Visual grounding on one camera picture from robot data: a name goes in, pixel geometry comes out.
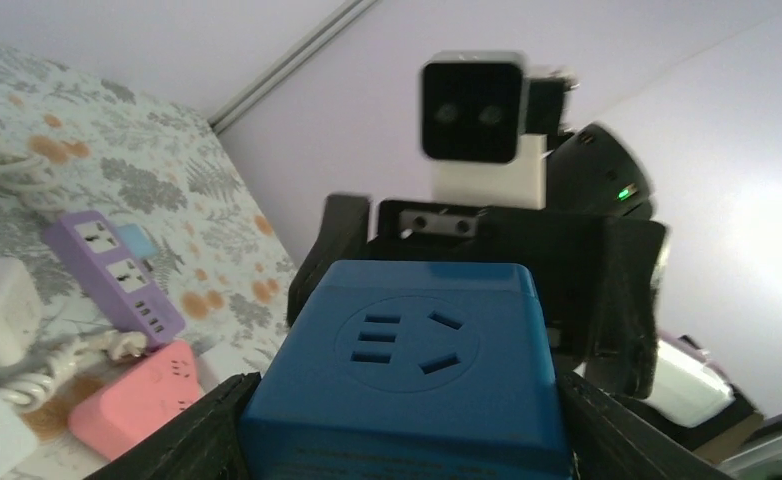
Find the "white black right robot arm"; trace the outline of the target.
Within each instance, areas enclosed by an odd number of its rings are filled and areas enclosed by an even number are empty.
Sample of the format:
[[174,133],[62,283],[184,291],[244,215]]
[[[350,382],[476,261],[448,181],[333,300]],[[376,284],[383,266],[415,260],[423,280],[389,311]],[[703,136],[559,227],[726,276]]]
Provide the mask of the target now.
[[564,134],[545,159],[546,206],[526,210],[330,194],[287,295],[293,324],[331,265],[353,260],[502,262],[531,273],[561,369],[644,399],[657,356],[655,301],[667,230],[639,163],[604,126]]

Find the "white tiger cube socket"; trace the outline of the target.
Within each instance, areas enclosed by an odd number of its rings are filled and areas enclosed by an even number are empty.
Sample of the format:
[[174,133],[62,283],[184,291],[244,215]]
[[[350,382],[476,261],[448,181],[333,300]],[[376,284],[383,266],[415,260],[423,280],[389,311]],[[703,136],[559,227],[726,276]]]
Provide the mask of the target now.
[[42,318],[41,302],[25,264],[0,258],[0,367],[19,363],[34,343]]

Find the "blue cube socket adapter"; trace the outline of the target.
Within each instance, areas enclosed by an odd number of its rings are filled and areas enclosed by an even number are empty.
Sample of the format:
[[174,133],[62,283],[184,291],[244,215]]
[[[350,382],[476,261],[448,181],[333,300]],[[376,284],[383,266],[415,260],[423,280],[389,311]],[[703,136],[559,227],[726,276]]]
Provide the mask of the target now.
[[568,479],[529,270],[341,260],[244,410],[254,479]]

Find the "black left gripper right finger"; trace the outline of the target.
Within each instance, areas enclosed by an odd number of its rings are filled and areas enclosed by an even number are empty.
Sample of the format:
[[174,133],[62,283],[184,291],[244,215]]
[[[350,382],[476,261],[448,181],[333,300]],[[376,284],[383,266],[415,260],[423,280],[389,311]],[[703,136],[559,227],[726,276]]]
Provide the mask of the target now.
[[575,372],[556,385],[578,479],[728,480]]

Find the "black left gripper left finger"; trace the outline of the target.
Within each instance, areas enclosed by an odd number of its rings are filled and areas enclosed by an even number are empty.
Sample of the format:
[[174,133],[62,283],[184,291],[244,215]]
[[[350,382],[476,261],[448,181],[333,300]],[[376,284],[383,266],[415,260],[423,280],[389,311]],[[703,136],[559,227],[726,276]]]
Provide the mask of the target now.
[[228,378],[89,480],[250,480],[237,428],[260,381]]

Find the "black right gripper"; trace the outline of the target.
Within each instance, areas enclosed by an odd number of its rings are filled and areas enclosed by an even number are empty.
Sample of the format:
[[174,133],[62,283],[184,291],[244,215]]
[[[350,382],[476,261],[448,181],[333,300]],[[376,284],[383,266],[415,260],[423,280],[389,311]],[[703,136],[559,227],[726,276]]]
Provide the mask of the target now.
[[667,228],[630,217],[328,196],[288,290],[293,323],[337,260],[500,262],[532,274],[566,367],[614,394],[646,398],[656,370],[655,301]]

